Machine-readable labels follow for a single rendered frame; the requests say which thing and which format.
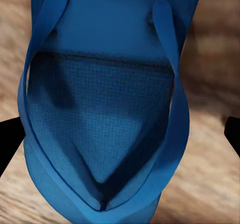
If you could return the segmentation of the sandal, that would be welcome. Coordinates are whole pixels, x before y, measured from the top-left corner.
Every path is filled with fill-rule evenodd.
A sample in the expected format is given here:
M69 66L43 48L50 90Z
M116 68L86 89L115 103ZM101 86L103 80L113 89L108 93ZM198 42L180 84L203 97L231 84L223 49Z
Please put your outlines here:
M25 161L71 223L153 218L188 142L179 69L198 3L31 0L17 95Z

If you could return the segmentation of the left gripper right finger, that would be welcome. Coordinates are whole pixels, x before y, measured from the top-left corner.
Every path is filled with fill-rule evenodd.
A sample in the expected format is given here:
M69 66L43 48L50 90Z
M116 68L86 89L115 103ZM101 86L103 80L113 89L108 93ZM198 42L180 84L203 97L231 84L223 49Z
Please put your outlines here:
M240 157L240 119L228 117L224 135Z

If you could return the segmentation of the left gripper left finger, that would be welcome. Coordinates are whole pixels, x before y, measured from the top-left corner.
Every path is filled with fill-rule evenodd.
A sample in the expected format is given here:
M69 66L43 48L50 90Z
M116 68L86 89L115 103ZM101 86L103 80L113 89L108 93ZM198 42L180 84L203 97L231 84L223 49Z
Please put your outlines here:
M25 135L20 117L0 122L0 177Z

